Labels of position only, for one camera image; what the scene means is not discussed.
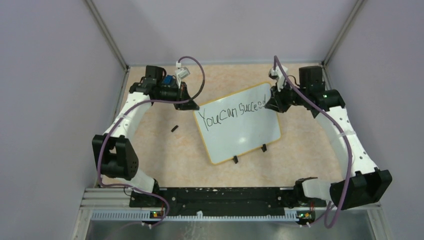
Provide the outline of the yellow framed whiteboard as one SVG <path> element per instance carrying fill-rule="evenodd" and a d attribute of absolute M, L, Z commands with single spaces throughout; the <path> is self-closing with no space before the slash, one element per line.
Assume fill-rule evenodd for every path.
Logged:
<path fill-rule="evenodd" d="M 265 108 L 270 97 L 271 84 L 261 82 L 204 103 L 193 112 L 213 165 L 281 139 L 277 112 Z"/>

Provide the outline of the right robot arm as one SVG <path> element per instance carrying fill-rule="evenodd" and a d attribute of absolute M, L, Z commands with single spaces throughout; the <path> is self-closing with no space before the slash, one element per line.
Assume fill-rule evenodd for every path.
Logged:
<path fill-rule="evenodd" d="M 331 201 L 342 210 L 380 201 L 393 178 L 389 170 L 381 170 L 362 146 L 348 117 L 346 104 L 335 89 L 326 89 L 320 66 L 299 68 L 299 84 L 287 81 L 278 66 L 268 76 L 276 81 L 265 108 L 285 113 L 291 106 L 302 106 L 324 130 L 339 161 L 344 179 L 331 183 L 317 177 L 295 182 L 293 200 L 307 206 L 313 199 Z"/>

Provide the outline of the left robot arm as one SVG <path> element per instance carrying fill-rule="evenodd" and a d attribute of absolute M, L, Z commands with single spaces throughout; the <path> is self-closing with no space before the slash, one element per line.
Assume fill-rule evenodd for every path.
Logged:
<path fill-rule="evenodd" d="M 131 197 L 149 207 L 165 203 L 157 181 L 139 169 L 139 158 L 131 140 L 154 103 L 172 104 L 181 111 L 199 110 L 183 81 L 189 74 L 187 67 L 179 67 L 169 75 L 163 67 L 148 65 L 140 81 L 130 86 L 112 125 L 92 139 L 97 182 L 101 187 L 131 189 Z"/>

